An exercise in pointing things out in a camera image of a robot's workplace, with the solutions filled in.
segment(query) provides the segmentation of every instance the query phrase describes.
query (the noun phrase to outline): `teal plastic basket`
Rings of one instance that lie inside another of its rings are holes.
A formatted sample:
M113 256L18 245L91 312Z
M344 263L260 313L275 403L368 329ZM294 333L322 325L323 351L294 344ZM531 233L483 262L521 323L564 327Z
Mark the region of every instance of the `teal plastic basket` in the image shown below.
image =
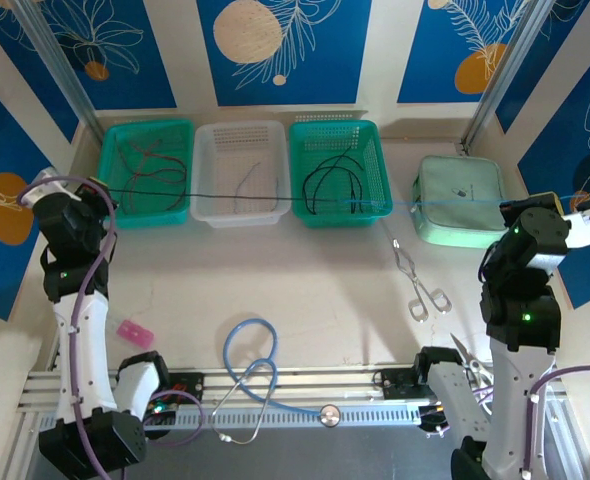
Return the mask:
M184 223L190 205L186 194L190 192L192 156L193 124L188 120L111 127L104 136L98 178L119 202L117 226Z
M290 129L293 212L307 227L362 227L393 210L377 126L365 120Z

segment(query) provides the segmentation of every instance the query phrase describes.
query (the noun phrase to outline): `green pouch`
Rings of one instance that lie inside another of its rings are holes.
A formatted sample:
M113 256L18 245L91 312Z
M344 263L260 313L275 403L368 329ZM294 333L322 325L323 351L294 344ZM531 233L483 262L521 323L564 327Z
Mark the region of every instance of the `green pouch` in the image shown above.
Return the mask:
M506 232L502 172L490 160L428 156L412 195L415 230L428 243L488 248Z

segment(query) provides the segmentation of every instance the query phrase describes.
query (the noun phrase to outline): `pink object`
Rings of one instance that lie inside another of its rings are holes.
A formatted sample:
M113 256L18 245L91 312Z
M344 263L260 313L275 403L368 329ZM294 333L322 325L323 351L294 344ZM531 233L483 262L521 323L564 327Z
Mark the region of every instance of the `pink object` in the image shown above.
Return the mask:
M124 320L117 329L117 334L131 343L146 350L155 340L155 334L130 320Z

